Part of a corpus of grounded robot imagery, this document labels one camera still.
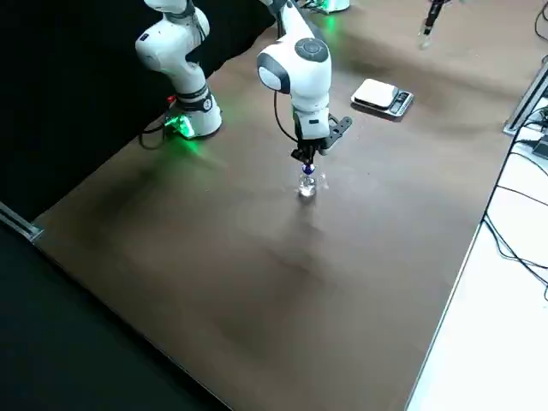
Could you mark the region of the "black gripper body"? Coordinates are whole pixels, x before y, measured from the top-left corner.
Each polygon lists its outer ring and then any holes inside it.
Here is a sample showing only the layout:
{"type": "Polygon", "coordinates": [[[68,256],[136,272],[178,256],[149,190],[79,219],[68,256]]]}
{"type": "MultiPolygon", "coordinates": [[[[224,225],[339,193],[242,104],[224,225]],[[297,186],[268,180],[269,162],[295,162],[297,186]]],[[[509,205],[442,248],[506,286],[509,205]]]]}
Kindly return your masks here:
{"type": "Polygon", "coordinates": [[[318,152],[317,153],[319,153],[322,156],[325,156],[329,151],[329,148],[325,146],[325,140],[324,139],[317,139],[317,140],[296,139],[295,144],[296,144],[296,148],[302,148],[302,149],[306,150],[307,152],[308,152],[308,147],[309,146],[317,146],[318,147],[318,152]]]}

